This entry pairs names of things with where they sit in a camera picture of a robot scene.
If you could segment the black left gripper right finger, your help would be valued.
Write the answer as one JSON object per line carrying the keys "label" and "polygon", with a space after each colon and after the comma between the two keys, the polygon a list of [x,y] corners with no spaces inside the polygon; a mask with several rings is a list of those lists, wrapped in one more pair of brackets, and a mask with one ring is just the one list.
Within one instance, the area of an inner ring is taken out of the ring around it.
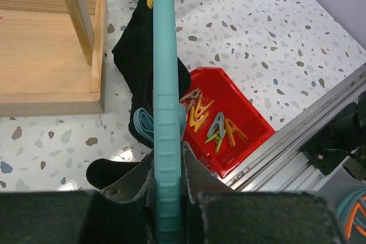
{"label": "black left gripper right finger", "polygon": [[307,192],[236,192],[182,144],[184,243],[342,243],[322,197]]}

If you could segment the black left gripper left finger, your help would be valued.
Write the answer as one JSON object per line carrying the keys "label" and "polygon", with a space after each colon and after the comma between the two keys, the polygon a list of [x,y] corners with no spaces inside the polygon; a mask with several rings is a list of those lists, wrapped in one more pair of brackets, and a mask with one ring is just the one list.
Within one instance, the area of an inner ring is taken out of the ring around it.
{"label": "black left gripper left finger", "polygon": [[153,154],[96,169],[98,190],[1,193],[1,243],[155,243]]}

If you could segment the teal plastic clothes hanger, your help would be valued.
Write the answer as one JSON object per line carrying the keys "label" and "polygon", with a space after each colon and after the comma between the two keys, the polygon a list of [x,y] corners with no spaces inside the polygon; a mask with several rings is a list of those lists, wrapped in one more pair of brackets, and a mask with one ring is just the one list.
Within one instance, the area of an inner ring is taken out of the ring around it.
{"label": "teal plastic clothes hanger", "polygon": [[182,243],[181,138],[174,0],[153,4],[156,242]]}

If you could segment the black underwear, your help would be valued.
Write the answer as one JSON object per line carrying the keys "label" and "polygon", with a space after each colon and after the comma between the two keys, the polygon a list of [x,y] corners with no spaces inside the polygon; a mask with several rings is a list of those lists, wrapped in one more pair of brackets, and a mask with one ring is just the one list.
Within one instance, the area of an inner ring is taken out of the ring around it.
{"label": "black underwear", "polygon": [[[141,107],[150,115],[153,114],[153,10],[148,8],[147,0],[138,0],[137,7],[112,53],[115,66],[132,92],[129,132],[137,141],[153,148],[153,142],[139,134],[133,123],[134,112]],[[97,159],[87,168],[86,179],[101,190],[136,166],[136,162]]]}

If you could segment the teal clothespin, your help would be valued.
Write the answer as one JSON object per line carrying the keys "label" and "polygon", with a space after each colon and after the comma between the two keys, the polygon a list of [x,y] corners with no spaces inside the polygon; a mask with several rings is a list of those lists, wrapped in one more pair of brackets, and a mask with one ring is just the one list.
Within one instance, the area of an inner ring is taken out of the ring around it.
{"label": "teal clothespin", "polygon": [[[186,108],[183,104],[179,104],[179,120],[180,120],[180,138],[183,140],[186,129]],[[149,142],[154,142],[154,123],[152,116],[143,108],[138,108],[133,115],[134,127],[142,137]]]}

